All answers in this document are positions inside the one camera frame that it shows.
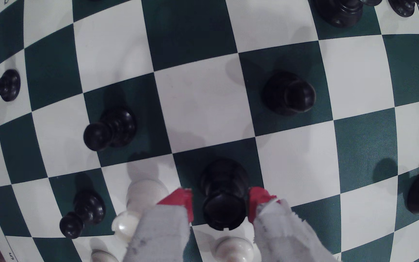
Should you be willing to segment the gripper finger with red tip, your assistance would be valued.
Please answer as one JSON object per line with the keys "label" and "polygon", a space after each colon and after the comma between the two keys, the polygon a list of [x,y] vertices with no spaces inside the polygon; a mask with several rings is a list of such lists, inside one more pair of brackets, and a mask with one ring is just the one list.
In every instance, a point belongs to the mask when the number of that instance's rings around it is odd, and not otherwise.
{"label": "gripper finger with red tip", "polygon": [[123,262],[183,262],[193,220],[192,190],[177,188],[145,211]]}
{"label": "gripper finger with red tip", "polygon": [[310,224],[292,211],[286,199],[265,188],[248,192],[248,220],[262,262],[336,262]]}

